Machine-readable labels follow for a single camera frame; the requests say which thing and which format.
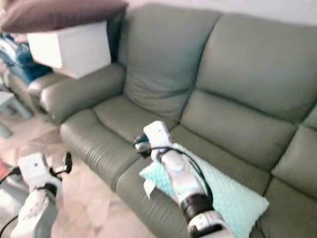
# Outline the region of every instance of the pillow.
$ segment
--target pillow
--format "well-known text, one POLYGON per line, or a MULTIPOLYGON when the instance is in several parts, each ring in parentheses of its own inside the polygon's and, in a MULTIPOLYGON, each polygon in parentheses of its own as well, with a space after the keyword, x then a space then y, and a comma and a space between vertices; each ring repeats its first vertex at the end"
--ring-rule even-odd
POLYGON ((127 3, 121 0, 15 0, 1 17, 0 29, 31 33, 110 20, 127 3))
MULTIPOLYGON (((222 215, 236 237, 248 238, 252 227, 265 212, 269 202, 264 197, 224 175, 181 145, 174 144, 173 146, 191 156, 201 167, 206 181, 212 189, 213 206, 222 215)), ((158 189, 173 198, 172 184, 167 172, 159 162, 153 162, 143 169, 140 176, 151 180, 158 189)))

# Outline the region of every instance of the white stool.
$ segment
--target white stool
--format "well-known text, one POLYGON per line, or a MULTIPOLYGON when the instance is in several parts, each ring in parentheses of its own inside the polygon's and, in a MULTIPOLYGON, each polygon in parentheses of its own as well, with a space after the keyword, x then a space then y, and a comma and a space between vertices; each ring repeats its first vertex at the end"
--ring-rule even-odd
MULTIPOLYGON (((32 114, 23 107, 13 93, 0 91, 0 111, 6 111, 8 106, 14 107, 26 119, 32 117, 32 114)), ((8 138, 11 135, 12 131, 0 122, 0 136, 8 138)))

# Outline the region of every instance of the tiled floor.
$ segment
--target tiled floor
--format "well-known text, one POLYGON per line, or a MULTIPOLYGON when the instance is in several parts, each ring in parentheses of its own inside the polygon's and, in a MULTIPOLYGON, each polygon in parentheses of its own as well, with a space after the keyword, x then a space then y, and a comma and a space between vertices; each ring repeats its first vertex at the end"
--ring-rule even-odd
MULTIPOLYGON (((20 156, 42 151, 48 163, 60 165, 65 147, 58 128, 39 117, 24 120, 0 114, 14 131, 0 138, 0 155, 10 164, 20 156)), ((78 158, 70 175, 63 177, 63 205, 54 224, 52 238, 154 238, 134 213, 78 158)))

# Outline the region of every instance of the white box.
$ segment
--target white box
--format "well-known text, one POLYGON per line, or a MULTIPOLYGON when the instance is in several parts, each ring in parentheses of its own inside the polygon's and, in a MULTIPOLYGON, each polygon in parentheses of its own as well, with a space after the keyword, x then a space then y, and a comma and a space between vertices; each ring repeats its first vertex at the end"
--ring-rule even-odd
POLYGON ((81 78, 111 63, 105 21, 27 35, 34 61, 70 77, 81 78))

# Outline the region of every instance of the brown cushion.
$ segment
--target brown cushion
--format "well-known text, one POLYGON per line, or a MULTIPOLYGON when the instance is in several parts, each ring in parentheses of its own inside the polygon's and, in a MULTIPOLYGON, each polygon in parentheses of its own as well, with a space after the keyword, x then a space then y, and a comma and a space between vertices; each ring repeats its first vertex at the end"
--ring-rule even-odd
POLYGON ((127 7, 122 0, 16 0, 0 29, 11 33, 58 30, 109 20, 127 7))

